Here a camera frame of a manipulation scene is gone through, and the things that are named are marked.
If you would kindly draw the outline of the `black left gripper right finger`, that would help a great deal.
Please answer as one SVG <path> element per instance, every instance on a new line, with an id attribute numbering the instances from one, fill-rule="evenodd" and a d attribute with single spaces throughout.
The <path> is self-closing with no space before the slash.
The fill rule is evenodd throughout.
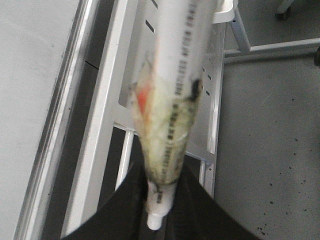
<path id="1" fill-rule="evenodd" d="M 257 240 L 228 215 L 200 185 L 187 164 L 177 182 L 164 238 L 166 240 Z"/>

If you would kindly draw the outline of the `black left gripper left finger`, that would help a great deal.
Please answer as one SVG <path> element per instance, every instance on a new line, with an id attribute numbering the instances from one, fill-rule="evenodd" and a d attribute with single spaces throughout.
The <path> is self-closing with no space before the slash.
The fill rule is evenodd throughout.
<path id="1" fill-rule="evenodd" d="M 139 240 L 147 200 L 144 167 L 134 163 L 109 200 L 63 240 Z"/>

